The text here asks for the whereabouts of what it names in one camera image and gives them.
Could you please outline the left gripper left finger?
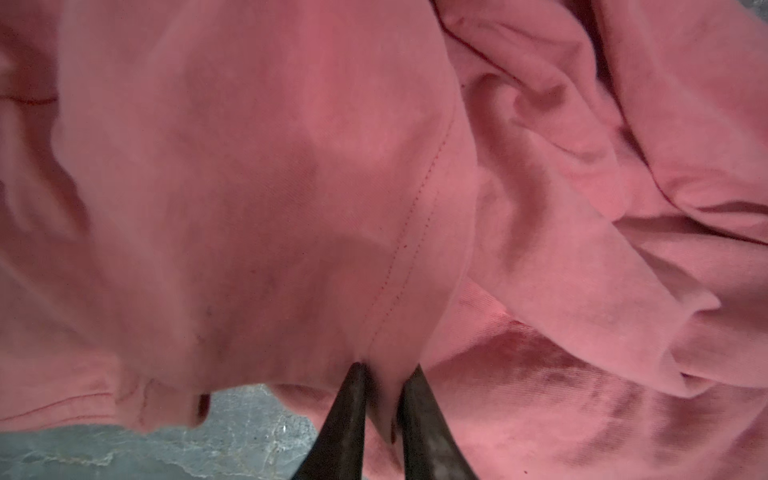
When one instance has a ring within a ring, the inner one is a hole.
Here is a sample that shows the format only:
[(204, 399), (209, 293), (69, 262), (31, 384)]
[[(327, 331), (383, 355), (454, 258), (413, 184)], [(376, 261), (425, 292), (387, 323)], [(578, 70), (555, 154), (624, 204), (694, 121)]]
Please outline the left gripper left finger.
[(368, 383), (366, 366), (354, 363), (293, 480), (362, 478)]

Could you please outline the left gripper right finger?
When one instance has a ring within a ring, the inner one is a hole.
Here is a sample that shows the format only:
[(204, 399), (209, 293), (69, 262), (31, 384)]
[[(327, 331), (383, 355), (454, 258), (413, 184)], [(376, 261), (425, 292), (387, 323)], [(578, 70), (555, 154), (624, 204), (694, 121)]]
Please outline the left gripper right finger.
[(403, 385), (397, 420), (407, 480), (478, 480), (456, 444), (420, 366)]

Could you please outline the pink t shirt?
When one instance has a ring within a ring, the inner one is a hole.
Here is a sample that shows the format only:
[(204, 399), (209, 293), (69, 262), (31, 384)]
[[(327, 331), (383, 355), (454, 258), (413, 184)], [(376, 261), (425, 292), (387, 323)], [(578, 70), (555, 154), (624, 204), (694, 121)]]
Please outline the pink t shirt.
[(767, 475), (767, 25), (736, 1), (5, 1), (1, 428), (265, 384), (365, 473)]

